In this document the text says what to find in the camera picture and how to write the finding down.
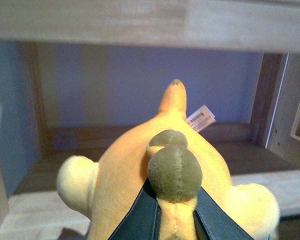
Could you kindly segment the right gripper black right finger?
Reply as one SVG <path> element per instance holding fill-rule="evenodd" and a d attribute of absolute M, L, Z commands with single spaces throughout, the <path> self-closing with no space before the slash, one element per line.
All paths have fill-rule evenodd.
<path fill-rule="evenodd" d="M 251 240 L 252 237 L 232 220 L 210 195 L 200 188 L 193 213 L 199 240 Z"/>

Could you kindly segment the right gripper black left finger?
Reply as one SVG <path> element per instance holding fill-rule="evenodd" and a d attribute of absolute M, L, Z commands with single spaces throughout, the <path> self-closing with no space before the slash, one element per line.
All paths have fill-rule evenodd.
<path fill-rule="evenodd" d="M 109 237 L 111 240 L 158 240 L 161 209 L 147 179 L 132 207 Z"/>

